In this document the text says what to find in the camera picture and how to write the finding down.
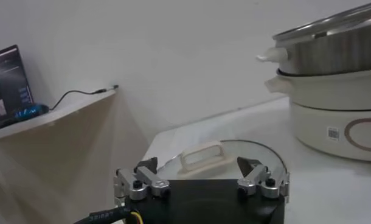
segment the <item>white cooker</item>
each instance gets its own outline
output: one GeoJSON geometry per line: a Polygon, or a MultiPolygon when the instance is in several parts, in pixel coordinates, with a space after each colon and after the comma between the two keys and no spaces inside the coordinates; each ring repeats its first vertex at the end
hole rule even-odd
{"type": "Polygon", "coordinates": [[[326,153],[371,161],[371,111],[328,111],[291,103],[296,137],[326,153]]]}
{"type": "Polygon", "coordinates": [[[305,145],[371,161],[371,4],[274,36],[257,56],[279,63],[265,85],[291,99],[294,134],[305,145]]]}

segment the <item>pot handle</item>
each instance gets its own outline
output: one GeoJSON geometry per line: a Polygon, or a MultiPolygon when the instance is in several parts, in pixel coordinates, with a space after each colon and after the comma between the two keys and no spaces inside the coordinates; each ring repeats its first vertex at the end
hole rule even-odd
{"type": "Polygon", "coordinates": [[[280,77],[274,77],[264,83],[270,93],[284,93],[291,94],[294,91],[294,87],[289,80],[282,79],[280,77]]]}
{"type": "Polygon", "coordinates": [[[220,141],[207,142],[205,144],[198,145],[197,147],[186,150],[181,153],[180,163],[182,165],[182,173],[199,173],[223,164],[231,163],[233,158],[229,156],[223,149],[220,141]],[[187,158],[191,155],[202,153],[211,148],[218,147],[219,154],[209,155],[207,158],[203,158],[194,163],[188,163],[187,158]]]}
{"type": "Polygon", "coordinates": [[[262,55],[256,56],[256,59],[260,62],[283,62],[288,60],[288,52],[283,47],[271,47],[262,55]]]}

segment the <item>white table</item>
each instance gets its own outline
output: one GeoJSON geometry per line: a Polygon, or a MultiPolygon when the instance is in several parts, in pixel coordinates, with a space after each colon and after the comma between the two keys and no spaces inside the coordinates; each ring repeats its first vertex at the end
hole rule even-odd
{"type": "Polygon", "coordinates": [[[275,149],[291,172],[286,223],[371,223],[371,163],[330,156],[291,134],[288,99],[214,117],[158,134],[144,159],[159,166],[184,149],[212,140],[248,139],[275,149]]]}

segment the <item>laptop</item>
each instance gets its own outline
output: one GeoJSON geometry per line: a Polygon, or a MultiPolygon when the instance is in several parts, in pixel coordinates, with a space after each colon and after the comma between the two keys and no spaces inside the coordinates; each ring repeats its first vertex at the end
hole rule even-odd
{"type": "Polygon", "coordinates": [[[0,51],[0,128],[14,124],[15,112],[33,103],[17,45],[0,51]]]}

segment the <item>pot lid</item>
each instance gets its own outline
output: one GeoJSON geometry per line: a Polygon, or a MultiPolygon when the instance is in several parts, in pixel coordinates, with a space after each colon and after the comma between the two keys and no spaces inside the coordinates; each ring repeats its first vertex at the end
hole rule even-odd
{"type": "Polygon", "coordinates": [[[239,179],[246,176],[246,166],[262,164],[269,170],[286,165],[270,147],[247,140],[213,141],[185,150],[158,169],[165,180],[239,179]]]}
{"type": "Polygon", "coordinates": [[[303,36],[324,37],[371,25],[371,3],[304,24],[273,36],[283,41],[303,36]]]}

